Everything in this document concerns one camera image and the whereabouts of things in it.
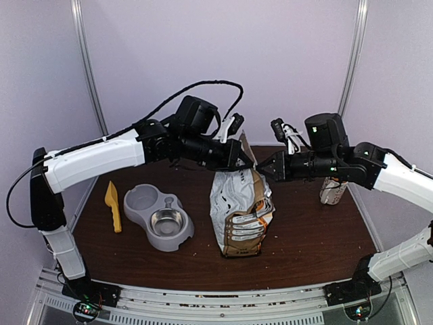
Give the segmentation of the dog food bag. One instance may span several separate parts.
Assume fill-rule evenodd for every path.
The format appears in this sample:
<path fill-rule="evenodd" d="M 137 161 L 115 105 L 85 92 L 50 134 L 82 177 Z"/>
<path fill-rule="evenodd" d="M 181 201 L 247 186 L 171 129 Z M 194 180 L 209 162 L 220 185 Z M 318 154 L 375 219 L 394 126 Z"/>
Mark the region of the dog food bag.
<path fill-rule="evenodd" d="M 225 258 L 257 256 L 273 219 L 272 191 L 255 167 L 216 172 L 210 192 L 210 218 Z"/>

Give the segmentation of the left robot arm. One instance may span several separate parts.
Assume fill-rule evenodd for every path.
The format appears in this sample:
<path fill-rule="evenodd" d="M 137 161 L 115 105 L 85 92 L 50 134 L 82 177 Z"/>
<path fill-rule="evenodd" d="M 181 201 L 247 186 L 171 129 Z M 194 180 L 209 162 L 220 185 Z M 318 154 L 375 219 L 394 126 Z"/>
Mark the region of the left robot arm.
<path fill-rule="evenodd" d="M 177 111 L 161 121 L 150 117 L 128 129 L 77 147 L 33 154 L 30 174 L 30 215 L 50 245 L 70 287 L 82 300 L 97 295 L 74 237 L 67 228 L 61 193 L 84 180 L 111 171 L 180 158 L 211 171 L 249 169 L 253 162 L 233 139 L 244 121 L 234 114 L 221 119 L 215 105 L 187 95 Z"/>

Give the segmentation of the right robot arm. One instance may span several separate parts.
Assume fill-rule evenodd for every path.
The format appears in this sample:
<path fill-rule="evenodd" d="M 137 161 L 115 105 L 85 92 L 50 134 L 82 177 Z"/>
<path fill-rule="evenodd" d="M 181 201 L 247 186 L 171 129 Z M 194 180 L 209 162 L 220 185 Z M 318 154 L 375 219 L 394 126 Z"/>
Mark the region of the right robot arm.
<path fill-rule="evenodd" d="M 350 146 L 342 117 L 321 113 L 305 120 L 310 148 L 291 153 L 283 150 L 257 164 L 256 169 L 273 181 L 316 177 L 352 182 L 403 198 L 428 212 L 432 211 L 432 176 L 409 164 L 388 148 L 369 142 Z M 412 238 L 359 261 L 347 284 L 351 298 L 360 299 L 387 277 L 432 259 L 432 226 Z"/>

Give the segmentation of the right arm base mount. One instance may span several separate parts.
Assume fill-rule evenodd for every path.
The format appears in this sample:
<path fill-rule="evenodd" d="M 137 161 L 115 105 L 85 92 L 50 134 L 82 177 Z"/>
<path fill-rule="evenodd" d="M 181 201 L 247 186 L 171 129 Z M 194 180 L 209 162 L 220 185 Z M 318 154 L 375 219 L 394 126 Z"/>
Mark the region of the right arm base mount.
<path fill-rule="evenodd" d="M 333 282 L 325 285 L 323 289 L 328 306 L 367 299 L 382 292 L 378 282 L 364 279 Z"/>

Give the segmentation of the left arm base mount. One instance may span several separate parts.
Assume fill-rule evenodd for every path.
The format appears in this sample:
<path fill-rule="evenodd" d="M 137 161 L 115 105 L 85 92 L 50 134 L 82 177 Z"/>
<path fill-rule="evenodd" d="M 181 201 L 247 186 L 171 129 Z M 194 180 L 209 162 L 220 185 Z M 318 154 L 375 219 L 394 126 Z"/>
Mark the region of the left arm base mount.
<path fill-rule="evenodd" d="M 97 306 L 116 307 L 121 288 L 113 284 L 96 282 L 87 278 L 66 280 L 62 294 Z"/>

